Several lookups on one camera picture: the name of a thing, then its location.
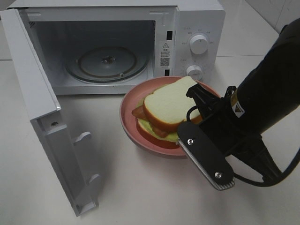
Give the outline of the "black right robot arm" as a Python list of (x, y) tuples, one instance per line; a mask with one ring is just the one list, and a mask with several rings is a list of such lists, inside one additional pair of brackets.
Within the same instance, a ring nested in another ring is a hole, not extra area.
[(281, 171), (262, 133), (300, 105), (300, 22), (284, 26), (260, 64), (238, 86), (217, 97), (202, 85), (188, 89), (202, 121), (187, 120), (178, 126), (179, 144), (185, 154), (217, 190), (234, 186), (235, 180), (270, 187), (284, 180), (298, 165), (296, 154)]

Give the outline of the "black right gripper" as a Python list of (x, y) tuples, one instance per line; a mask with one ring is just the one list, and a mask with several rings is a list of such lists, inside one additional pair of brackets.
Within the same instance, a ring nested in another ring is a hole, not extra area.
[(216, 190), (227, 190), (235, 185), (233, 169), (225, 159), (229, 155), (262, 175), (262, 182), (238, 175), (239, 179), (254, 185), (274, 185), (279, 181), (281, 171), (262, 136), (239, 127), (229, 97), (218, 97), (200, 84), (189, 88), (186, 96), (196, 104), (188, 110), (187, 120), (197, 109), (204, 121), (201, 129), (189, 121), (179, 124), (179, 144)]

